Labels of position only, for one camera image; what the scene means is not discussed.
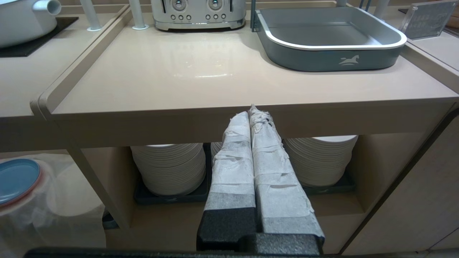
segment white pipe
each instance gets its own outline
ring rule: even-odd
[[[61,9],[61,3],[58,0],[39,0],[32,6],[34,11],[44,11],[51,15],[59,14]]]
[[[129,4],[131,5],[132,16],[135,24],[132,28],[137,30],[148,28],[148,25],[146,25],[143,20],[139,0],[129,0]]]
[[[386,10],[387,6],[389,5],[390,0],[379,0],[378,4],[376,5],[375,13],[373,14],[376,18],[381,19],[384,11]]]
[[[90,24],[90,27],[87,29],[88,31],[98,31],[102,28],[101,24],[99,23],[99,18],[97,18],[97,14],[94,10],[94,5],[92,5],[91,0],[80,0],[81,6],[83,7],[84,14],[86,14],[86,18]]]
[[[336,7],[346,7],[347,5],[347,0],[337,0],[336,1]]]

